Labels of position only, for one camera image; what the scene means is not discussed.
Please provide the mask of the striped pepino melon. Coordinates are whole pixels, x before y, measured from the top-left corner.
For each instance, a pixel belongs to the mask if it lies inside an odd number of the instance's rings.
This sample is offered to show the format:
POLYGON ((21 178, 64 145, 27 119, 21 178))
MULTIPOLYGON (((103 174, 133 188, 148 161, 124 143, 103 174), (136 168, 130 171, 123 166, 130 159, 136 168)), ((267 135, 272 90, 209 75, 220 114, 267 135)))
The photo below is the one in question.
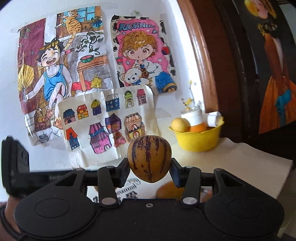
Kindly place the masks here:
POLYGON ((132 172, 149 183, 156 183, 166 176, 171 165, 171 155, 169 142, 155 135, 136 138, 127 150, 132 172))

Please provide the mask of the yellow plastic bowl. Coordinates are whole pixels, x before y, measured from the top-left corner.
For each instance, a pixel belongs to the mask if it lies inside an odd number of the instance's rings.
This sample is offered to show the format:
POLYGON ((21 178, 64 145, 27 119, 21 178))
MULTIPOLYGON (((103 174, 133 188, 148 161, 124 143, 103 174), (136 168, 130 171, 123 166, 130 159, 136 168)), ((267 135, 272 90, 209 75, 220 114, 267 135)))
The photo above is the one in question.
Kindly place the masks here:
POLYGON ((220 132, 224 125, 222 120, 218 126, 210 128, 204 132, 176 132, 171 126, 169 129, 175 133, 179 146, 190 152, 205 152, 215 148, 220 142, 220 132))

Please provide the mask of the houses drawing paper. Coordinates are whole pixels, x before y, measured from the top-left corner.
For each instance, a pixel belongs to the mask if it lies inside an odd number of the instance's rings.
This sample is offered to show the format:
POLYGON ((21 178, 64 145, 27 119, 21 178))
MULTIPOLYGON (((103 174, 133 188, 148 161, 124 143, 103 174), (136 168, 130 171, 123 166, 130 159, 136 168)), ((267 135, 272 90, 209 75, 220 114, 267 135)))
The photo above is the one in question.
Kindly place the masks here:
POLYGON ((146 85, 83 94, 58 107, 72 167, 90 168, 124 158, 134 139, 158 134, 154 96, 146 85))

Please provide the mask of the orange in bowl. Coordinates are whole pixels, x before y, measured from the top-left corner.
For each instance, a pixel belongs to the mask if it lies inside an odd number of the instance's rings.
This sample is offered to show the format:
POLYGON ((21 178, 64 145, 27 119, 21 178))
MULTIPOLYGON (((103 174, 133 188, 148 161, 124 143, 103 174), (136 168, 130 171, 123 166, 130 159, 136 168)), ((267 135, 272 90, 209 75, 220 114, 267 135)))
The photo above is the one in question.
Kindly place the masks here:
POLYGON ((200 133, 207 130, 207 125, 205 123, 200 123, 195 126, 190 126, 190 132, 200 133))

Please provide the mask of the pale yellow round fruit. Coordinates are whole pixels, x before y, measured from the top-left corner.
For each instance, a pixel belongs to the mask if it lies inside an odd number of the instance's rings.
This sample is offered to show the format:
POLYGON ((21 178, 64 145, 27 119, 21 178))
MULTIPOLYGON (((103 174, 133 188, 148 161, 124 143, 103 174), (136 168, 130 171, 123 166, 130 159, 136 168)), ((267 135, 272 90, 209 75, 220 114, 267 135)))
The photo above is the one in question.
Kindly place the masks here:
POLYGON ((171 129, 175 132, 189 132, 190 123, 185 118, 175 118, 171 122, 171 129))

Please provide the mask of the white paper roll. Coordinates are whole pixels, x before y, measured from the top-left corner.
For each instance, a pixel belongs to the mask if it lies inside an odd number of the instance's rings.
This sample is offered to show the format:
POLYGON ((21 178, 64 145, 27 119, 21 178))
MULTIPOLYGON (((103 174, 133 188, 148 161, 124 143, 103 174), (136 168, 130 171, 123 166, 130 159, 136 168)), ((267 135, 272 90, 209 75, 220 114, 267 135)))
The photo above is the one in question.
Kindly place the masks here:
POLYGON ((222 124, 223 121, 223 116, 221 115, 220 112, 215 111, 211 113, 207 113, 207 125, 208 127, 217 127, 222 124))

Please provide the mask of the white jar with flowers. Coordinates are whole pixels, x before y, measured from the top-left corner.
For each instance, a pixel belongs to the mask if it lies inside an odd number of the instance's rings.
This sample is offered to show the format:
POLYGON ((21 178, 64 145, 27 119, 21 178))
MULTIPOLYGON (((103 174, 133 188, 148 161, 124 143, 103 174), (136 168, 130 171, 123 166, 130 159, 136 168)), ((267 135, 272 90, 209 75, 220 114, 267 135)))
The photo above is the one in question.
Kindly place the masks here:
POLYGON ((181 111, 181 117, 186 119, 190 126, 197 126, 204 123, 203 111, 201 109, 201 102, 196 102, 194 99, 192 85, 196 85, 196 82, 189 81, 189 92, 191 94, 187 99, 181 98, 182 104, 185 107, 181 111))

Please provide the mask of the woman painting in orange dress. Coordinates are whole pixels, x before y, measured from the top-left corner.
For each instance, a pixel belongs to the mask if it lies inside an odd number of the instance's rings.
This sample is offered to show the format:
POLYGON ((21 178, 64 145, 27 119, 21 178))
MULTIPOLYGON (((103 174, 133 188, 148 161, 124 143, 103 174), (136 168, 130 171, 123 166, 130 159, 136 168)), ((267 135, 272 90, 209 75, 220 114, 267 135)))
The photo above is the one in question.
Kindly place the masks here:
POLYGON ((269 1, 245 1, 248 11, 263 20, 257 28, 264 38, 271 76, 260 112, 259 133, 266 133, 295 121, 295 84, 290 80, 279 39, 276 12, 269 1))

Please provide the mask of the boy with fan drawing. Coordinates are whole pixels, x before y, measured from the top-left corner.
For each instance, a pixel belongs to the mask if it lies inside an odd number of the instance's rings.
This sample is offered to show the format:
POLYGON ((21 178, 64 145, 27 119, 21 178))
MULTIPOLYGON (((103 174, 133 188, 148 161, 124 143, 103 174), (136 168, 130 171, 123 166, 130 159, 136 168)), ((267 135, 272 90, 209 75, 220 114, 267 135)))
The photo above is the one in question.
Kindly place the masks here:
POLYGON ((75 96, 112 89, 100 6, 48 16, 22 27, 18 39, 18 93, 30 143, 62 136, 62 126, 86 116, 61 111, 75 96))

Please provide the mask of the girl with bear drawing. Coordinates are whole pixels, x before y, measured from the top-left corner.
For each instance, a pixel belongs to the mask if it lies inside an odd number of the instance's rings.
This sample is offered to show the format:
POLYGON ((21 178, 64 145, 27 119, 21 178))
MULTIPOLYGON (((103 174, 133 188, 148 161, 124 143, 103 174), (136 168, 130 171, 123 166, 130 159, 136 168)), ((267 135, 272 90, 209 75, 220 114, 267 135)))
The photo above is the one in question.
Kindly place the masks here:
POLYGON ((153 94, 177 90, 175 65, 163 21, 114 15, 110 29, 121 87, 147 85, 153 94))

